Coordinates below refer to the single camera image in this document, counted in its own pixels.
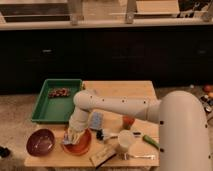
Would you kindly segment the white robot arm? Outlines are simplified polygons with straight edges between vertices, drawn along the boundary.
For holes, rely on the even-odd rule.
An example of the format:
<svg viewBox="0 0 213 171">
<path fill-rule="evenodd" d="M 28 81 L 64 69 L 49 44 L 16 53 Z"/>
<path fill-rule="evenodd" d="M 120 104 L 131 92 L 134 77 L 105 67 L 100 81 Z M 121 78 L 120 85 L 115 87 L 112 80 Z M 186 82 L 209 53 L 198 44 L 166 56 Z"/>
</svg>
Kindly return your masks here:
<svg viewBox="0 0 213 171">
<path fill-rule="evenodd" d="M 90 111 L 100 109 L 159 127 L 159 171 L 212 171 L 208 124 L 202 103 L 186 91 L 173 91 L 160 100 L 101 97 L 82 90 L 73 98 L 68 137 L 79 142 Z"/>
</svg>

